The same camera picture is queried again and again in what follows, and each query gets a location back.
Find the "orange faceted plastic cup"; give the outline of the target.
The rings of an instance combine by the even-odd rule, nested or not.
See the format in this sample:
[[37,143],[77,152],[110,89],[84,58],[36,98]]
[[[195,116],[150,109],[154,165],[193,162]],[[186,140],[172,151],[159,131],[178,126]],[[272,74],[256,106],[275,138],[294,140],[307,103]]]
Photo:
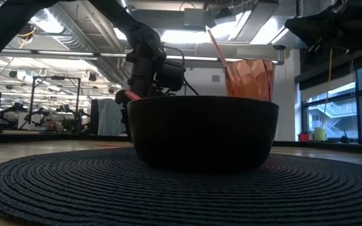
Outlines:
[[269,60],[240,60],[225,67],[226,95],[271,102],[275,65]]

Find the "black open-frame robot station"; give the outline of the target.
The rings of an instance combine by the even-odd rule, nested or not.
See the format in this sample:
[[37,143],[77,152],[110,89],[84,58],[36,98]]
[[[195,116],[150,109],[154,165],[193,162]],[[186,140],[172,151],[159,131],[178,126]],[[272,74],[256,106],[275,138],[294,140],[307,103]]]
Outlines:
[[77,85],[75,85],[75,87],[77,88],[77,93],[76,93],[76,104],[75,104],[75,126],[74,129],[72,130],[72,133],[75,134],[77,132],[78,127],[78,121],[79,121],[79,116],[77,115],[77,112],[79,110],[79,97],[80,97],[80,86],[81,86],[81,79],[79,77],[65,77],[65,76],[59,76],[59,75],[52,75],[52,76],[46,76],[46,77],[42,77],[42,76],[35,76],[33,77],[33,82],[32,82],[32,87],[31,87],[31,98],[30,98],[30,109],[29,109],[29,121],[28,124],[30,124],[32,122],[32,117],[33,117],[33,103],[34,103],[34,98],[35,98],[35,90],[38,86],[43,85],[43,82],[46,79],[50,79],[50,80],[76,80],[77,81]]

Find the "black aluminium table frame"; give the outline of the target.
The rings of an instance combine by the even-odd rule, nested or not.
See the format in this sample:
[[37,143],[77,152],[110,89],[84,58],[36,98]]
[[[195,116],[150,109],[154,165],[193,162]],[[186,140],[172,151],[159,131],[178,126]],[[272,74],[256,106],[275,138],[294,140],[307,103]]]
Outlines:
[[[86,136],[73,134],[0,134],[0,143],[20,143],[37,141],[59,141],[59,140],[85,140],[85,141],[111,141],[128,142],[124,136]],[[296,142],[296,141],[274,141],[275,147],[316,148],[347,153],[362,154],[362,144],[342,144],[331,142]]]

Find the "long linear ceiling light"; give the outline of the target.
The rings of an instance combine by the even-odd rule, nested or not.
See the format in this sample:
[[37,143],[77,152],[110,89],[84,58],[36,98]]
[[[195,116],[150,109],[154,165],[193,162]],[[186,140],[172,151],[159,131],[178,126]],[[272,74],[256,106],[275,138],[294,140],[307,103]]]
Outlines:
[[[3,49],[0,52],[1,56],[10,57],[29,57],[37,56],[39,58],[48,57],[64,57],[71,60],[96,60],[97,58],[125,58],[125,53],[94,53],[94,52],[77,52],[77,51],[47,51],[47,50],[20,50],[20,49]],[[184,56],[188,61],[202,61],[202,62],[219,62],[219,57],[206,57],[206,56]],[[168,55],[169,60],[181,60],[180,55]],[[226,58],[226,62],[236,62],[242,58]],[[271,60],[276,65],[283,65],[284,60]]]

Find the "black bowl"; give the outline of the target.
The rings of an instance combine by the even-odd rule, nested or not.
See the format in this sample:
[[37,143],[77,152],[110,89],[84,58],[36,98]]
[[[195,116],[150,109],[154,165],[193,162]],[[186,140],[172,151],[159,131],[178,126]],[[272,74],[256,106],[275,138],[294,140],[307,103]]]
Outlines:
[[278,115],[273,102],[241,97],[154,97],[128,104],[139,159],[173,171],[258,168],[269,156]]

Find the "red-handled metal fork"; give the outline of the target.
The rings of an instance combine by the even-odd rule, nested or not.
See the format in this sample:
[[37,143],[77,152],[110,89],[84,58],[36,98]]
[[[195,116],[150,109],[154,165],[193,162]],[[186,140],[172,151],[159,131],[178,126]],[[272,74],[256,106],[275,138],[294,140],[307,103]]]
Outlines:
[[137,95],[136,93],[134,93],[130,90],[125,90],[124,94],[125,94],[126,98],[129,99],[130,101],[141,99],[141,97],[139,95]]

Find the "red straw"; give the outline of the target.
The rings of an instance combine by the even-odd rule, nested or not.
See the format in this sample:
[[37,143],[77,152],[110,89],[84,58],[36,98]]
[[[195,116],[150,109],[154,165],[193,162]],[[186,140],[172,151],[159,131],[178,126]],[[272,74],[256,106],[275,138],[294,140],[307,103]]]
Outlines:
[[223,64],[224,68],[226,68],[227,65],[228,65],[228,63],[227,63],[224,55],[222,54],[222,51],[221,51],[219,45],[217,44],[217,41],[216,41],[215,37],[214,37],[213,34],[212,34],[212,31],[211,31],[211,30],[207,30],[207,32],[208,32],[208,34],[209,34],[209,36],[210,36],[210,39],[211,39],[211,41],[212,41],[212,43],[213,43],[213,45],[214,45],[214,48],[216,49],[216,52],[217,52],[217,54],[218,54],[218,57],[219,57],[221,63]]

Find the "silver air duct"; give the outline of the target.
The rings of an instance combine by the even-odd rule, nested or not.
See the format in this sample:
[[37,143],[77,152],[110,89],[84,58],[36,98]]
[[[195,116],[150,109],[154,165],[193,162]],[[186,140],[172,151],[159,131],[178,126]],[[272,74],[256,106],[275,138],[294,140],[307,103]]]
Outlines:
[[[66,49],[78,52],[97,53],[97,47],[80,30],[73,19],[62,9],[59,3],[45,9],[41,9],[32,18],[31,22],[43,31],[53,35],[53,38],[61,43]],[[85,60],[95,66],[98,71],[110,82],[124,85],[126,78],[114,65],[107,60],[98,57],[97,60]]]

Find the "round dark woven placemat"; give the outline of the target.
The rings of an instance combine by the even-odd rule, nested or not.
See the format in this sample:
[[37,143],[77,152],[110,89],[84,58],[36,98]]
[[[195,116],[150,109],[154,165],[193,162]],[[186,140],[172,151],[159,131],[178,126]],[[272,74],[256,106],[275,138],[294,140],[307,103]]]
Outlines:
[[257,169],[152,168],[131,148],[0,163],[0,215],[35,226],[362,226],[362,165],[271,154]]

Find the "yellow-green container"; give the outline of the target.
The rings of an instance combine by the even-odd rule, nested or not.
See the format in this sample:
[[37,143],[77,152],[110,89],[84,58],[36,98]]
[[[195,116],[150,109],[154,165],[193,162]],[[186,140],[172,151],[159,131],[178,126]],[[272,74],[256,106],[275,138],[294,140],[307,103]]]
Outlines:
[[327,132],[324,127],[315,127],[314,128],[314,140],[315,141],[326,141]]

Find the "black window frame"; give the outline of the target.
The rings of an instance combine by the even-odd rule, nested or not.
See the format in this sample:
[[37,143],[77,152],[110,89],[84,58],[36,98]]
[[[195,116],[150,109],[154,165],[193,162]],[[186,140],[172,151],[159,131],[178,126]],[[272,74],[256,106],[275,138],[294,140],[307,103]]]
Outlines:
[[302,89],[301,128],[314,136],[324,127],[327,141],[362,143],[362,68]]

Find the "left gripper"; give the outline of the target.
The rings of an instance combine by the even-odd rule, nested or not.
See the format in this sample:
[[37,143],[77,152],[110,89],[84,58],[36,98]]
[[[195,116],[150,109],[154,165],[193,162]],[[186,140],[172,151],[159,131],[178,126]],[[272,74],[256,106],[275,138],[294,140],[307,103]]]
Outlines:
[[132,64],[131,77],[128,79],[128,88],[117,92],[115,102],[127,105],[131,101],[125,91],[131,91],[141,98],[165,96],[162,88],[156,86],[154,76],[162,68],[165,59],[153,58],[126,58]]

